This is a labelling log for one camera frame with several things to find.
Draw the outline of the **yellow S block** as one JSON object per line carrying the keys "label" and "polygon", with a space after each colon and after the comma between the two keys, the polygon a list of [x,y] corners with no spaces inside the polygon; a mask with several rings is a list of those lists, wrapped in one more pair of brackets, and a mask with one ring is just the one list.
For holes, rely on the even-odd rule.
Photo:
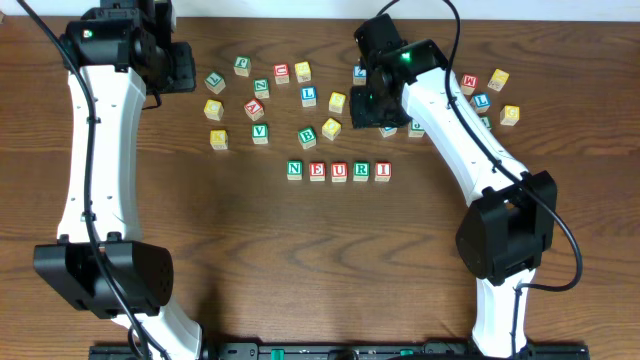
{"label": "yellow S block", "polygon": [[329,98],[328,110],[341,114],[346,102],[346,95],[339,92],[332,92]]}

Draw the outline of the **green R block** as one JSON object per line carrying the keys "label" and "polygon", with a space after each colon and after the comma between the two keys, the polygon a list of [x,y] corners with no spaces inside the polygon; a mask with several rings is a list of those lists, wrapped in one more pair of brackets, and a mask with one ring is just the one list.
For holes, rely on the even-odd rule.
{"label": "green R block", "polygon": [[356,161],[353,164],[353,181],[367,182],[370,177],[370,164],[364,161]]}

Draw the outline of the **red I block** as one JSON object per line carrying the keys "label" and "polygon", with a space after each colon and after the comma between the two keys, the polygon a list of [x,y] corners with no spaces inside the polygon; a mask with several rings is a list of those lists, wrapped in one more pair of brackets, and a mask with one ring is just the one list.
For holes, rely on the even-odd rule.
{"label": "red I block", "polygon": [[374,180],[376,182],[389,182],[392,176],[392,164],[390,162],[376,162]]}

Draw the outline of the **red E block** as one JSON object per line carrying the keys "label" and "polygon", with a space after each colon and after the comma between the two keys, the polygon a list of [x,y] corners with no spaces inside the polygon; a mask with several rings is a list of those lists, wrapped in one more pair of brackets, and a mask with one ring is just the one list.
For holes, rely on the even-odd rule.
{"label": "red E block", "polygon": [[309,179],[312,182],[326,180],[326,164],[324,162],[309,163]]}

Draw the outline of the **green N block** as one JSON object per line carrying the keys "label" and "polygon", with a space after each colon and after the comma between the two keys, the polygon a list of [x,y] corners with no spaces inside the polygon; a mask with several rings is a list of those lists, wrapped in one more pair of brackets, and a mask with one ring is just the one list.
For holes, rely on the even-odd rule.
{"label": "green N block", "polygon": [[290,160],[287,162],[287,179],[297,181],[303,178],[303,162],[300,160]]}

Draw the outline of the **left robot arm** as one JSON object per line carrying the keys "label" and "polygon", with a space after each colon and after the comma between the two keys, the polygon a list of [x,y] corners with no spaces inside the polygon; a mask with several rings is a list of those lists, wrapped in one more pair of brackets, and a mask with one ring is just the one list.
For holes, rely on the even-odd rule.
{"label": "left robot arm", "polygon": [[52,43],[68,70],[73,134],[57,241],[34,267],[74,309],[125,327],[140,359],[206,359],[204,331],[173,295],[169,251],[145,243],[136,204],[137,135],[147,98],[195,89],[190,46],[169,1],[103,0]]}

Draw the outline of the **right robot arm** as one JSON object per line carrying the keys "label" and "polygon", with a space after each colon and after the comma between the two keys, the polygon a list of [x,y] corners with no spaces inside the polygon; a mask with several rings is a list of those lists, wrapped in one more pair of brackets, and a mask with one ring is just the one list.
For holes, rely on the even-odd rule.
{"label": "right robot arm", "polygon": [[476,278],[473,342],[488,357],[521,352],[527,346],[524,286],[552,244],[554,180],[546,171],[531,174],[499,144],[433,41],[408,43],[387,14],[365,21],[354,40],[366,83],[350,91],[353,126],[424,129],[468,206],[455,242]]}

